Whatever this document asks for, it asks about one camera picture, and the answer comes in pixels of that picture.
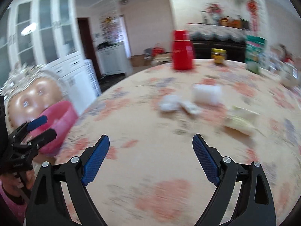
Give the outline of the person's left hand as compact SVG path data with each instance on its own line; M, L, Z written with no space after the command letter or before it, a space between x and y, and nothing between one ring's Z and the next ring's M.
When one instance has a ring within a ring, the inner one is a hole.
M1 175L1 181L4 190L14 196L14 197L20 197L20 189L24 186L24 184L21 182L20 178L17 178L15 174L5 173ZM35 172L34 170L26 171L26 188L28 190L31 190L33 188L34 182L35 182Z

